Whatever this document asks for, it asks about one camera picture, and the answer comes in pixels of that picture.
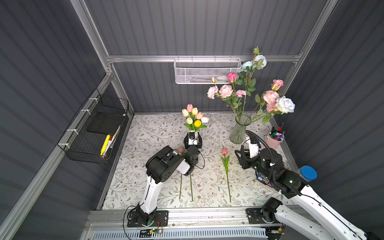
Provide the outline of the white ribbed ceramic vase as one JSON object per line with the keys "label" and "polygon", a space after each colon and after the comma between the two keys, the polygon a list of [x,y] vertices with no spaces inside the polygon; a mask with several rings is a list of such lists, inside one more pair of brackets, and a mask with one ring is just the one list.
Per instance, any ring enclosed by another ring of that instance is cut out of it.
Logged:
{"label": "white ribbed ceramic vase", "polygon": [[197,140],[197,141],[199,141],[199,139],[201,138],[199,132],[194,132],[193,136],[194,136],[194,139]]}

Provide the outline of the dark pink tulip stem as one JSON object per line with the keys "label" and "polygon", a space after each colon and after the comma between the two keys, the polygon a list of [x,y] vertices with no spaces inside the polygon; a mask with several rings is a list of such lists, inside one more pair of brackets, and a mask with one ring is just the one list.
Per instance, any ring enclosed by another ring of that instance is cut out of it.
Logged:
{"label": "dark pink tulip stem", "polygon": [[230,156],[228,154],[228,150],[227,148],[222,148],[222,156],[221,156],[221,160],[222,160],[222,163],[224,165],[224,168],[225,168],[225,172],[226,172],[226,178],[227,178],[227,187],[228,187],[228,192],[229,192],[229,199],[230,199],[230,203],[232,202],[232,199],[231,199],[231,189],[230,189],[230,183],[229,183],[229,160],[230,160]]}

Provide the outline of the light pink tulip stem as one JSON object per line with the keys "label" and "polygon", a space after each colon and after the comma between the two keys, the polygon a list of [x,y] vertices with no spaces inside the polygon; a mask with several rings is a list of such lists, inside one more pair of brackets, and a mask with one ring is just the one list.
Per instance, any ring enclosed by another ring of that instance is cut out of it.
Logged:
{"label": "light pink tulip stem", "polygon": [[[178,147],[178,152],[182,157],[185,157],[185,148],[184,147]],[[180,178],[180,191],[179,191],[179,199],[180,200],[182,197],[182,190],[183,190],[183,174],[181,174],[181,178]]]}

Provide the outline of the peach pink tulip stem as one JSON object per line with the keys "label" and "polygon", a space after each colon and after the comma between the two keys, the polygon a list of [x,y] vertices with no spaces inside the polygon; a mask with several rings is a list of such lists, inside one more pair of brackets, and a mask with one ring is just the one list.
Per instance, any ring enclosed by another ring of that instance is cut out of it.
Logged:
{"label": "peach pink tulip stem", "polygon": [[193,179],[192,179],[193,174],[190,174],[190,190],[191,190],[191,202],[194,202],[194,194],[193,194]]}

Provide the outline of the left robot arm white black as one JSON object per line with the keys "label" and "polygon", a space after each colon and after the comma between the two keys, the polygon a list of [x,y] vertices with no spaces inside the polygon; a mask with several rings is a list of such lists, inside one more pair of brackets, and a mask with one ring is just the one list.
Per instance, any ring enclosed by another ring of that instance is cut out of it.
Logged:
{"label": "left robot arm white black", "polygon": [[190,175],[198,166],[203,140],[198,132],[190,131],[184,139],[185,151],[165,146],[146,163],[147,184],[144,196],[135,211],[143,224],[150,225],[155,219],[157,201],[163,184],[178,171]]}

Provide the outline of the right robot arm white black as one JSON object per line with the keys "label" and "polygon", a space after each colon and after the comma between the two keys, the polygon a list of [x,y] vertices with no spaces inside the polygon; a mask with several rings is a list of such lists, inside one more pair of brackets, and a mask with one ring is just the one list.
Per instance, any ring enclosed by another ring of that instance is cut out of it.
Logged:
{"label": "right robot arm white black", "polygon": [[327,204],[296,172],[285,169],[282,156],[263,149],[256,156],[241,148],[235,154],[241,166],[255,169],[258,180],[278,192],[261,207],[248,208],[249,223],[286,225],[311,240],[378,240],[364,232]]}

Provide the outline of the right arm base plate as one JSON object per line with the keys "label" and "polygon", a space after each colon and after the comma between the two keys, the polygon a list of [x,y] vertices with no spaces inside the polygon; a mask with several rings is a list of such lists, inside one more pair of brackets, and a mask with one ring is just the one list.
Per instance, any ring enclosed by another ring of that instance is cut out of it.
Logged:
{"label": "right arm base plate", "polygon": [[248,216],[249,224],[279,224],[275,214],[270,210],[264,208],[247,208],[246,214]]}

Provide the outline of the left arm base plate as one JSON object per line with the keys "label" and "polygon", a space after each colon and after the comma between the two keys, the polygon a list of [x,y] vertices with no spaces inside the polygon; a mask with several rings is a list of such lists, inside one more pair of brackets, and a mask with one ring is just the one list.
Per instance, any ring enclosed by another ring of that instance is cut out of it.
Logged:
{"label": "left arm base plate", "polygon": [[169,211],[154,211],[147,215],[134,210],[129,212],[126,218],[127,223],[125,225],[128,228],[166,227],[169,220]]}

